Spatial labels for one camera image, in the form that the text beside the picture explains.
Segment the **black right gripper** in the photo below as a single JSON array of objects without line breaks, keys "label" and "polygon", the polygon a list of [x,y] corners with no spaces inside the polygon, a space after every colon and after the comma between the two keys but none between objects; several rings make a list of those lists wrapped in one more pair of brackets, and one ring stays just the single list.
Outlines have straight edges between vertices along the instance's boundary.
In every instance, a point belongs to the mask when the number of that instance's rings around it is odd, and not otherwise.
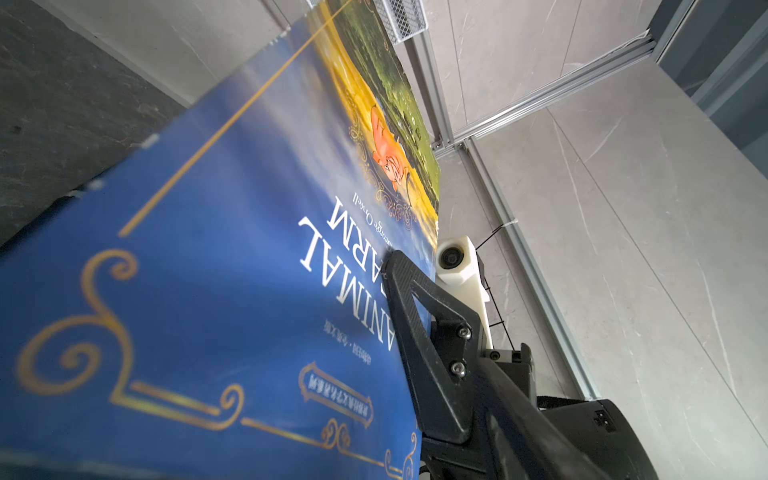
[{"label": "black right gripper", "polygon": [[540,396],[531,350],[479,349],[479,315],[390,252],[384,286],[434,479],[655,479],[610,400]]}]

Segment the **Animal Farm colourful book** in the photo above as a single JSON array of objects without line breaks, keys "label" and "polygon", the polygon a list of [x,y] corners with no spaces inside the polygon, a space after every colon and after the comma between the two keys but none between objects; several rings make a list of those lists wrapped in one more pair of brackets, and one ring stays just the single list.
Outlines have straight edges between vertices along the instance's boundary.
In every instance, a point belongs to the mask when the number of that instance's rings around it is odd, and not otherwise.
[{"label": "Animal Farm colourful book", "polygon": [[5,479],[414,479],[383,263],[440,169],[372,1],[323,1],[1,250]]}]

